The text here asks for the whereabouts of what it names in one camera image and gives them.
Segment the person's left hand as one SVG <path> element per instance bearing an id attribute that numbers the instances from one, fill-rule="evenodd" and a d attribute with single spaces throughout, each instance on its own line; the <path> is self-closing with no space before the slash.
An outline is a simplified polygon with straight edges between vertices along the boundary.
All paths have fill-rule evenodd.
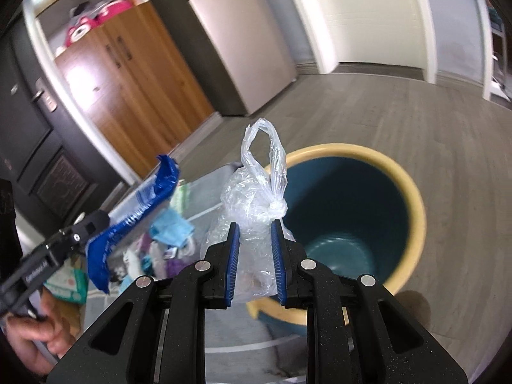
<path id="1" fill-rule="evenodd" d="M 41 310 L 45 320 L 9 315 L 6 319 L 6 337 L 12 349 L 29 371 L 43 377 L 53 366 L 36 348 L 34 342 L 44 342 L 48 350 L 61 359 L 76 342 L 68 321 L 57 307 L 56 298 L 42 289 Z"/>

